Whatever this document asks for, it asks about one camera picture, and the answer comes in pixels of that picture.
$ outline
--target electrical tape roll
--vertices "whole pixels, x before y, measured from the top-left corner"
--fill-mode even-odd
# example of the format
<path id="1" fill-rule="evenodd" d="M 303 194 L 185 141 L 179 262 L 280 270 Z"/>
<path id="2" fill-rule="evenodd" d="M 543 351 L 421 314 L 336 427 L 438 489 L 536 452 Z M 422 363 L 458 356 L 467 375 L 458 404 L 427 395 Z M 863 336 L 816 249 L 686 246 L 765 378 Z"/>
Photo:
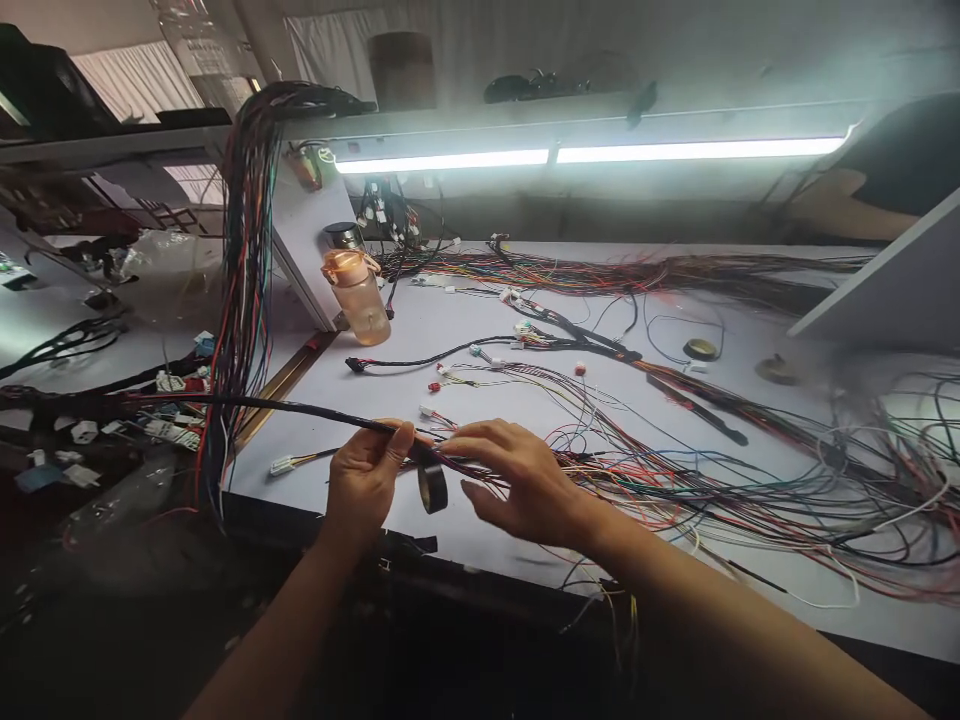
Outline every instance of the electrical tape roll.
<path id="1" fill-rule="evenodd" d="M 447 481 L 443 476 L 443 465 L 420 463 L 417 465 L 417 481 L 427 515 L 440 512 L 447 506 Z"/>

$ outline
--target light tube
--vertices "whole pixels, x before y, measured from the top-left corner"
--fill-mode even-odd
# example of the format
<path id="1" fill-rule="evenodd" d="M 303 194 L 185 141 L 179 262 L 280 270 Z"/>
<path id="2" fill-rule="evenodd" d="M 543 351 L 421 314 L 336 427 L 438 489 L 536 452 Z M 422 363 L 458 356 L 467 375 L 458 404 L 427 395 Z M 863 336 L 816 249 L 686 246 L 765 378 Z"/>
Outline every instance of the light tube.
<path id="1" fill-rule="evenodd" d="M 648 160 L 732 160 L 735 158 L 810 157 L 829 155 L 846 137 L 796 140 L 737 140 L 724 142 L 621 145 L 561 148 L 557 163 L 641 162 Z"/>
<path id="2" fill-rule="evenodd" d="M 387 160 L 337 161 L 337 170 L 344 175 L 379 175 L 419 170 L 455 170 L 458 168 L 513 167 L 546 165 L 550 151 L 507 150 L 470 153 L 467 155 L 434 155 L 431 157 L 390 158 Z"/>

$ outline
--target white connector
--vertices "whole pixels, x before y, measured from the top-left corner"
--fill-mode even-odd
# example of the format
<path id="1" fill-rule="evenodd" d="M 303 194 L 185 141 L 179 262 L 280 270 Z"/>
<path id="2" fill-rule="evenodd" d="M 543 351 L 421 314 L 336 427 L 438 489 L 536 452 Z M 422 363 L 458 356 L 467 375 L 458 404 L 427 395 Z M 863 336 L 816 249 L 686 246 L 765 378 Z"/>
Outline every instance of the white connector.
<path id="1" fill-rule="evenodd" d="M 160 392 L 183 392 L 186 389 L 187 384 L 183 381 L 183 378 L 176 375 L 167 375 L 163 370 L 157 373 L 157 390 Z"/>
<path id="2" fill-rule="evenodd" d="M 270 464 L 270 477 L 286 475 L 288 472 L 293 472 L 296 469 L 297 466 L 293 464 L 293 455 L 284 455 L 282 458 L 274 460 Z"/>
<path id="3" fill-rule="evenodd" d="M 63 471 L 64 477 L 77 487 L 100 487 L 97 480 L 100 479 L 100 473 L 84 467 L 83 465 L 71 465 Z"/>
<path id="4" fill-rule="evenodd" d="M 193 452 L 200 447 L 200 436 L 197 433 L 177 427 L 166 420 L 151 420 L 144 425 L 143 431 L 150 437 L 172 442 Z"/>
<path id="5" fill-rule="evenodd" d="M 97 434 L 97 424 L 93 420 L 81 420 L 70 428 L 70 436 L 77 445 L 89 445 Z"/>

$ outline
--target white curtain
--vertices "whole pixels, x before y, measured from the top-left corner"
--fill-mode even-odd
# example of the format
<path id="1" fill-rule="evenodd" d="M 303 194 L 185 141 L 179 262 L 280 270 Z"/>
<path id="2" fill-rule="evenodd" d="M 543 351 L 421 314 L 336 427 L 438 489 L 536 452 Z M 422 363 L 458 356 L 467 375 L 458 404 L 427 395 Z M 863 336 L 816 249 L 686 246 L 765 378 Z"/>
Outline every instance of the white curtain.
<path id="1" fill-rule="evenodd" d="M 958 86 L 948 0 L 280 2 L 304 79 L 364 100 L 376 99 L 367 40 L 397 30 L 430 35 L 440 107 L 482 102 L 491 80 L 531 68 L 614 88 L 657 80 L 665 103 L 691 109 Z"/>
<path id="2" fill-rule="evenodd" d="M 203 107 L 170 46 L 160 42 L 79 55 L 77 67 L 120 120 L 157 122 L 160 110 Z"/>

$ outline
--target right hand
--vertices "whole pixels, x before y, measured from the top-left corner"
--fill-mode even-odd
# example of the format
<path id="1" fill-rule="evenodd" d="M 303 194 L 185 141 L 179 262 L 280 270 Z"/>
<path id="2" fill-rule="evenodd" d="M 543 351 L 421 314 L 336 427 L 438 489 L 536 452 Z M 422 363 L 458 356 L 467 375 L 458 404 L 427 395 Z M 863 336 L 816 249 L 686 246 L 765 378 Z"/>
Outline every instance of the right hand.
<path id="1" fill-rule="evenodd" d="M 521 540 L 589 551 L 608 506 L 577 487 L 553 451 L 532 432 L 488 420 L 465 425 L 439 449 L 452 457 L 479 460 L 510 483 L 509 496 L 501 500 L 482 485 L 461 482 L 481 520 Z"/>

